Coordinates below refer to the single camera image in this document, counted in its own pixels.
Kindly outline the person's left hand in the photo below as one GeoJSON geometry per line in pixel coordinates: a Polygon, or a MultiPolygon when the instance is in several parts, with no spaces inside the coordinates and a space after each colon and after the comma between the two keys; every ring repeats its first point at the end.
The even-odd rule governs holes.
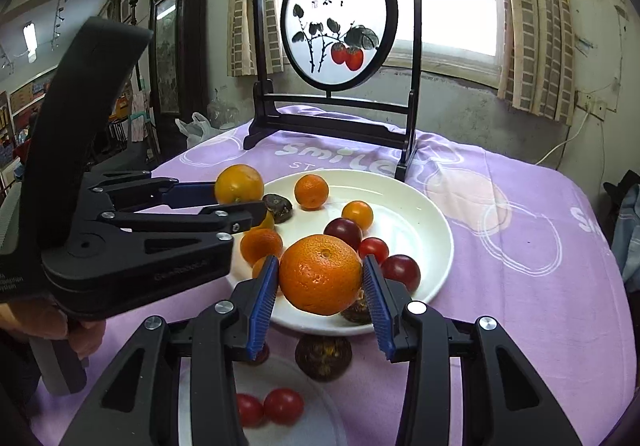
{"type": "Polygon", "coordinates": [[[13,338],[67,340],[80,359],[99,350],[105,335],[106,322],[81,322],[70,330],[66,316],[53,304],[43,299],[16,300],[2,303],[1,329],[13,338]]]}

